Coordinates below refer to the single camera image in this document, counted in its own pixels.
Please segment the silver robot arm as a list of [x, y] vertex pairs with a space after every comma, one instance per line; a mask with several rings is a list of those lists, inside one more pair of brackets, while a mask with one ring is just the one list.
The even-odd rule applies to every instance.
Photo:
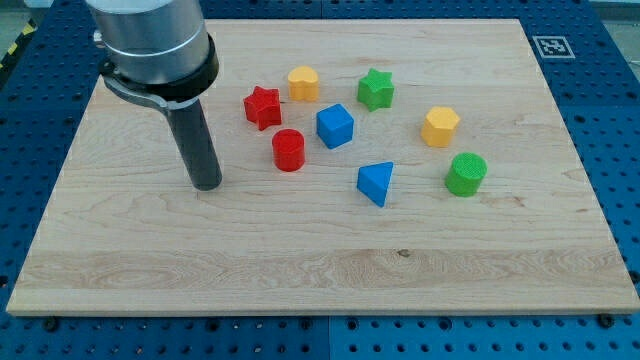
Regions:
[[182, 102], [219, 72], [215, 44], [197, 0], [87, 0], [106, 51], [105, 78], [126, 90]]

